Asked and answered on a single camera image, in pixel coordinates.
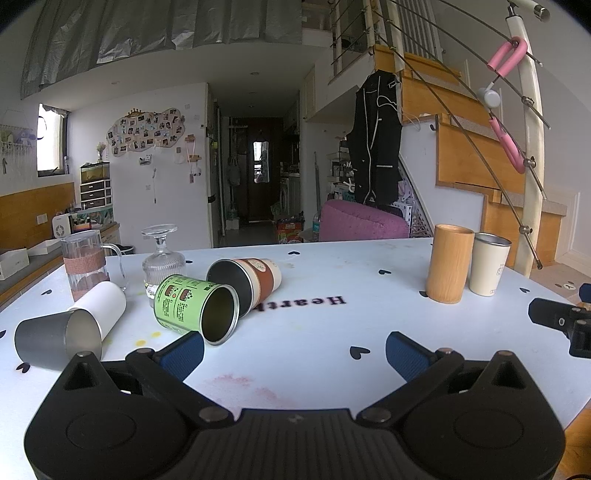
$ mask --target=green tin can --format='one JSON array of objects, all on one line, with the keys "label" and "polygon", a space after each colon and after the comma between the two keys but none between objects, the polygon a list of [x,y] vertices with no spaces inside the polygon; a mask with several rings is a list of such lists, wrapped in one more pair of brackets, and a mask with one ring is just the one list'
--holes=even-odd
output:
[{"label": "green tin can", "polygon": [[198,331],[211,345],[225,342],[238,322],[238,295],[230,285],[170,275],[154,296],[160,325],[185,334]]}]

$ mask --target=gray metal cup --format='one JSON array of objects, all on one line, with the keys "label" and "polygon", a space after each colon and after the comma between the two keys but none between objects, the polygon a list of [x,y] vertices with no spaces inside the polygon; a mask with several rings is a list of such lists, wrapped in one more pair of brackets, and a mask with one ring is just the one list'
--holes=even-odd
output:
[{"label": "gray metal cup", "polygon": [[23,362],[58,371],[80,351],[91,351],[99,360],[102,354],[99,326],[86,310],[24,320],[14,333],[14,345]]}]

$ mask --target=stair railing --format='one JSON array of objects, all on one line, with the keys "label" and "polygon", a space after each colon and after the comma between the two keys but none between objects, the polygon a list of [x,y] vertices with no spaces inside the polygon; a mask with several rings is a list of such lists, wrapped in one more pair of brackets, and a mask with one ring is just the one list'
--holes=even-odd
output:
[{"label": "stair railing", "polygon": [[[388,0],[388,2],[396,5],[397,8],[401,7],[401,8],[404,8],[404,9],[410,11],[413,15],[420,17],[425,22],[434,26],[435,28],[437,28],[439,31],[441,31],[445,35],[448,35],[452,40],[454,40],[455,42],[457,42],[458,44],[463,46],[465,49],[467,49],[469,52],[471,52],[474,56],[476,56],[476,58],[478,58],[480,61],[487,64],[488,67],[497,74],[497,78],[495,79],[495,81],[497,81],[499,78],[502,78],[505,81],[505,83],[507,83],[507,85],[509,85],[511,87],[511,89],[521,97],[522,103],[524,104],[525,127],[526,127],[526,132],[527,132],[527,135],[526,135],[527,144],[526,144],[525,151],[518,146],[513,135],[511,135],[511,133],[508,131],[508,129],[506,129],[504,127],[504,125],[502,123],[500,123],[499,119],[492,112],[492,110],[485,106],[485,108],[487,108],[488,114],[491,116],[491,119],[496,119],[499,122],[501,128],[508,134],[508,136],[510,136],[510,138],[512,139],[513,143],[515,144],[515,146],[517,148],[518,156],[523,158],[523,165],[530,170],[530,175],[527,175],[525,178],[524,208],[523,208],[522,217],[520,218],[518,216],[517,211],[515,210],[512,202],[508,198],[505,189],[502,187],[497,176],[492,171],[490,164],[487,162],[484,155],[479,151],[476,144],[472,141],[470,135],[460,125],[460,122],[453,115],[453,112],[442,101],[442,99],[439,97],[439,95],[437,95],[435,93],[435,91],[424,80],[424,78],[419,74],[419,72],[417,72],[416,69],[414,69],[412,67],[412,65],[410,65],[408,63],[408,61],[406,61],[402,52],[399,51],[400,47],[392,45],[392,43],[389,43],[387,41],[387,39],[385,39],[382,35],[380,35],[378,37],[382,42],[384,42],[394,52],[395,57],[399,61],[402,61],[413,72],[413,74],[417,78],[419,78],[427,86],[427,88],[430,90],[430,92],[436,97],[436,99],[441,103],[441,105],[446,110],[446,112],[450,115],[453,123],[456,124],[462,130],[462,132],[466,136],[468,142],[474,148],[474,150],[476,151],[479,158],[483,161],[485,167],[487,168],[487,170],[491,174],[492,178],[494,179],[495,183],[498,185],[499,189],[501,190],[503,197],[505,198],[507,204],[511,208],[511,211],[519,224],[519,233],[521,235],[520,235],[520,239],[519,239],[518,251],[517,251],[514,269],[525,276],[529,276],[529,274],[531,272],[531,265],[534,260],[536,262],[537,268],[542,268],[542,264],[540,262],[540,259],[535,252],[535,244],[537,243],[538,231],[539,231],[539,227],[540,227],[542,201],[543,201],[543,197],[545,197],[545,193],[544,193],[544,189],[543,189],[544,125],[546,125],[548,128],[550,126],[547,123],[547,121],[544,119],[544,117],[542,116],[542,113],[541,113],[540,90],[539,90],[539,85],[538,85],[537,72],[535,69],[535,64],[536,63],[541,64],[541,63],[539,62],[539,60],[537,60],[531,54],[531,46],[530,46],[529,39],[527,37],[527,32],[525,31],[525,27],[523,25],[523,21],[522,21],[521,17],[519,17],[518,15],[515,15],[514,8],[516,5],[513,4],[512,2],[509,2],[509,17],[507,19],[507,23],[509,25],[509,31],[511,33],[511,38],[509,40],[512,41],[512,39],[514,39],[514,37],[521,37],[526,40],[527,46],[528,46],[527,57],[524,57],[523,60],[521,60],[521,62],[518,64],[519,76],[521,79],[521,91],[517,87],[515,87],[511,82],[509,82],[503,75],[499,74],[499,72],[497,72],[496,69],[491,68],[489,65],[490,62],[486,61],[475,50],[473,50],[468,45],[466,45],[465,43],[460,41],[458,38],[453,36],[451,33],[447,32],[445,29],[441,28],[435,22],[432,22],[431,20],[429,20],[428,18],[425,18],[424,16],[420,15],[419,13],[415,12],[414,10],[409,9],[405,5],[401,5],[400,2],[397,0]],[[377,12],[375,10],[374,10],[374,13],[376,15],[382,16],[379,12]],[[388,9],[387,14],[389,17],[392,16],[391,9]],[[472,14],[468,14],[468,15],[471,18],[476,19]],[[408,32],[405,32],[402,29],[399,18],[398,19],[396,19],[396,17],[385,18],[382,16],[382,19],[385,23],[389,24],[391,27],[395,28],[398,32],[400,32],[401,35],[404,35],[405,37],[410,38],[415,43],[419,43],[415,38],[413,38],[411,35],[409,35]],[[481,24],[485,24],[485,22],[480,19],[476,19],[476,20],[478,20]],[[498,32],[501,36],[508,38],[505,35],[503,35],[502,33],[500,33],[499,31],[497,31],[496,29],[494,29],[493,27],[490,27],[490,28],[492,30]],[[427,55],[429,57],[431,57],[433,60],[437,61],[439,64],[441,64],[444,67],[444,69],[446,71],[451,73],[470,92],[471,95],[473,95],[476,99],[479,99],[478,95],[471,88],[469,88],[465,82],[463,82],[457,75],[455,75],[449,68],[447,68],[438,58],[436,58],[434,55],[430,54],[424,45],[421,45],[421,47],[425,52],[427,52]]]}]

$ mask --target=glass carafe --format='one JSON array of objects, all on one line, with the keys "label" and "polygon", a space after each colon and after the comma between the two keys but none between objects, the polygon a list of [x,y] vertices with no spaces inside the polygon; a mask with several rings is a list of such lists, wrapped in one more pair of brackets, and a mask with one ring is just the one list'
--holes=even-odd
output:
[{"label": "glass carafe", "polygon": [[142,263],[144,284],[150,306],[154,307],[154,295],[158,285],[168,276],[185,275],[186,263],[183,254],[172,252],[166,247],[166,236],[176,232],[178,227],[171,223],[154,225],[142,230],[144,238],[156,240],[156,251]]},{"label": "glass carafe", "polygon": [[100,243],[98,230],[78,232],[61,239],[64,265],[74,301],[78,301],[100,282],[110,280],[106,269],[105,248],[113,250],[119,257],[119,268],[125,282],[121,290],[125,291],[127,280],[121,264],[121,250],[116,245]]}]

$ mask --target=window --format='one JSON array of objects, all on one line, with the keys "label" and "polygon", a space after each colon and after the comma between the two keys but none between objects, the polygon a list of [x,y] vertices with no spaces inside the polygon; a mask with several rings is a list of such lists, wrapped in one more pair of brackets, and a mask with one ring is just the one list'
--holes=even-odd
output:
[{"label": "window", "polygon": [[37,120],[37,175],[63,175],[67,119],[39,104]]}]

